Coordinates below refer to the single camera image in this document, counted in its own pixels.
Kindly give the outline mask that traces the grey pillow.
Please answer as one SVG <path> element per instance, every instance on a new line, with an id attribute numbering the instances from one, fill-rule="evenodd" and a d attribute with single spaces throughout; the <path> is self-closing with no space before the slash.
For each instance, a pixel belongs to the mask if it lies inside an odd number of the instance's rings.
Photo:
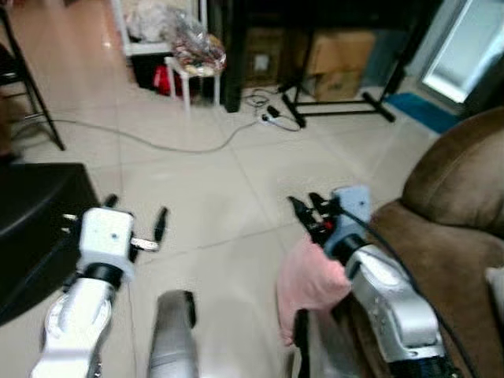
<path id="1" fill-rule="evenodd" d="M 497 320 L 501 321 L 504 317 L 504 269 L 487 268 L 485 270 L 485 278 L 493 298 Z"/>

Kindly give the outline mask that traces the black chair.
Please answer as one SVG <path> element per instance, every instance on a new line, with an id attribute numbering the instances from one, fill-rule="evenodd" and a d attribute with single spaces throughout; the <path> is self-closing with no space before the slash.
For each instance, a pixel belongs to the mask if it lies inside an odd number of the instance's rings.
<path id="1" fill-rule="evenodd" d="M 19 122 L 44 125 L 48 128 L 48 136 L 61 151 L 66 151 L 64 138 L 55 126 L 53 116 L 50 114 L 46 101 L 43 100 L 37 85 L 35 76 L 30 72 L 23 50 L 18 43 L 8 6 L 0 2 L 0 87 L 10 85 L 22 85 L 21 93 L 3 96 L 3 98 L 15 98 L 23 96 L 28 100 L 30 112 L 19 119 Z"/>

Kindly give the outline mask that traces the blue floor mat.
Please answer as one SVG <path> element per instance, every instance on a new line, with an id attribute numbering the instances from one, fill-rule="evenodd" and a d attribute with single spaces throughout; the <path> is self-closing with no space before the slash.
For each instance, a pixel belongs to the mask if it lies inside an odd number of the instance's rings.
<path id="1" fill-rule="evenodd" d="M 443 134 L 458 123 L 458 117 L 410 91 L 393 94 L 386 103 L 433 132 Z"/>

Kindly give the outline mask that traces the white shelf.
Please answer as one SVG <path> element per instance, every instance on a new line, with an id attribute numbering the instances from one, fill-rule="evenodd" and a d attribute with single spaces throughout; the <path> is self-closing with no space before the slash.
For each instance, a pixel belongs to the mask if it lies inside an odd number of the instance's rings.
<path id="1" fill-rule="evenodd" d="M 206 26 L 208 22 L 209 0 L 107 0 L 116 28 L 116 36 L 121 43 L 121 51 L 126 57 L 133 55 L 165 54 L 169 53 L 169 44 L 166 41 L 144 41 L 132 37 L 128 28 L 128 18 L 137 8 L 169 7 L 183 10 L 192 15 Z"/>

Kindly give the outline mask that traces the white power strip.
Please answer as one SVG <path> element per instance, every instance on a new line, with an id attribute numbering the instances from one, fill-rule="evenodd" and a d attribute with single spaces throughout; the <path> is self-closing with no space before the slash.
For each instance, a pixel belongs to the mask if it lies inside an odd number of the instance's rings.
<path id="1" fill-rule="evenodd" d="M 269 113 L 262 113 L 258 116 L 258 119 L 263 125 L 275 126 L 284 131 L 299 132 L 302 130 L 302 126 L 298 125 L 295 119 L 281 114 L 273 116 Z"/>

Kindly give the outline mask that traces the silver right robot leg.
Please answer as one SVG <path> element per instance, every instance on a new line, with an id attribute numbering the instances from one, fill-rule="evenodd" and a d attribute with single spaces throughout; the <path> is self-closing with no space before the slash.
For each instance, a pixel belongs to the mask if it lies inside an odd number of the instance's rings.
<path id="1" fill-rule="evenodd" d="M 292 378 L 364 378 L 355 348 L 331 312 L 301 309 L 293 321 Z"/>

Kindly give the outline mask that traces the black low table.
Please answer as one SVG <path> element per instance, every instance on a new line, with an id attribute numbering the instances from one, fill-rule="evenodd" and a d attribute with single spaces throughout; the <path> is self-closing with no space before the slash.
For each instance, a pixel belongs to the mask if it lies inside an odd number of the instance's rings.
<path id="1" fill-rule="evenodd" d="M 0 327 L 36 307 L 76 269 L 69 216 L 98 206 L 83 163 L 0 167 Z"/>

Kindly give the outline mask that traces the white framed glass door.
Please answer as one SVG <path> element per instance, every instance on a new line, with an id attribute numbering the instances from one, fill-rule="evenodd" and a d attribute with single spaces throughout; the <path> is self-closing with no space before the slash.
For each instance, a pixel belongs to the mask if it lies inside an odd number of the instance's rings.
<path id="1" fill-rule="evenodd" d="M 418 50 L 417 87 L 460 108 L 503 47 L 504 0 L 442 0 Z"/>

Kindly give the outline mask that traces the brown sofa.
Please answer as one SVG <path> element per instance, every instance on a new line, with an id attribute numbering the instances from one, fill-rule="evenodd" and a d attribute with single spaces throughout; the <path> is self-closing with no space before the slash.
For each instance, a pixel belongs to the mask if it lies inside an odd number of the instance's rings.
<path id="1" fill-rule="evenodd" d="M 370 224 L 444 320 L 463 378 L 503 378 L 502 327 L 486 273 L 504 266 L 504 109 L 457 123 L 413 167 Z"/>

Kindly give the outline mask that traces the large cardboard box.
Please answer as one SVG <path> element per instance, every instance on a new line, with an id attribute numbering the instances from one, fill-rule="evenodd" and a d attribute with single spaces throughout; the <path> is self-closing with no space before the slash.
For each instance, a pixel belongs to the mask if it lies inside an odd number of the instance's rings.
<path id="1" fill-rule="evenodd" d="M 306 64 L 310 94 L 322 102 L 355 98 L 375 42 L 375 33 L 367 29 L 317 33 Z"/>

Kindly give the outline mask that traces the black desk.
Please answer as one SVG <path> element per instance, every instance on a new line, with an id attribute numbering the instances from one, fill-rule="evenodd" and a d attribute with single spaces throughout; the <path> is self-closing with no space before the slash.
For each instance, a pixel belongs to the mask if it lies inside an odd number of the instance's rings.
<path id="1" fill-rule="evenodd" d="M 220 33 L 228 66 L 222 78 L 224 110 L 236 113 L 243 101 L 246 35 L 249 28 L 293 28 L 310 43 L 320 28 L 401 30 L 406 43 L 394 54 L 389 78 L 404 79 L 442 0 L 209 0 L 209 28 Z"/>

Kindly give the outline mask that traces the black metal floor stand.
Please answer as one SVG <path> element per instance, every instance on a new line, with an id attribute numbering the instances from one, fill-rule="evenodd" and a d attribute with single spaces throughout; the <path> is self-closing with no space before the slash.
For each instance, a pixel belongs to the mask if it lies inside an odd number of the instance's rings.
<path id="1" fill-rule="evenodd" d="M 385 121 L 396 122 L 396 116 L 392 114 L 386 107 L 386 100 L 398 90 L 401 79 L 391 79 L 384 87 L 379 96 L 375 97 L 370 91 L 363 91 L 360 98 L 350 98 L 350 100 L 338 101 L 299 101 L 302 87 L 295 85 L 295 83 L 288 82 L 277 88 L 278 94 L 282 103 L 287 107 L 293 121 L 298 125 L 299 129 L 307 127 L 307 118 L 309 117 L 332 117 L 332 116 L 350 116 L 350 115 L 366 115 L 377 114 L 381 115 Z M 368 109 L 364 110 L 335 110 L 327 112 L 302 112 L 302 107 L 313 106 L 367 106 Z"/>

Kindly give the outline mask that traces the pink pillow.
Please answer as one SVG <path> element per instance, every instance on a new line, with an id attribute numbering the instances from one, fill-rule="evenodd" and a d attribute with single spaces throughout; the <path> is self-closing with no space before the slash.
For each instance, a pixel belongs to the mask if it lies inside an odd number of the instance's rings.
<path id="1" fill-rule="evenodd" d="M 301 309 L 330 310 L 350 293 L 350 280 L 337 260 L 305 235 L 284 257 L 275 281 L 275 303 L 280 337 L 293 345 L 296 313 Z"/>

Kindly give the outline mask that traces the dark cardboard box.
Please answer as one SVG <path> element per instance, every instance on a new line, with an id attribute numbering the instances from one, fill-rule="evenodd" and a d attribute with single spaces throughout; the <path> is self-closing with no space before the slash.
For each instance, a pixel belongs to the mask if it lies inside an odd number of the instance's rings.
<path id="1" fill-rule="evenodd" d="M 267 87 L 277 84 L 284 40 L 282 28 L 247 30 L 244 87 Z"/>

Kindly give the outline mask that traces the red bag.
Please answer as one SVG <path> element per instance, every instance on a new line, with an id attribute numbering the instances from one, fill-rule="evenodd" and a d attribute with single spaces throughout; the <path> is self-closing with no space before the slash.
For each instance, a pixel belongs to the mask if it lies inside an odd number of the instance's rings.
<path id="1" fill-rule="evenodd" d="M 167 65 L 156 66 L 152 86 L 158 94 L 169 97 L 180 97 L 187 92 L 183 89 L 186 80 L 181 79 L 179 73 L 174 72 Z"/>

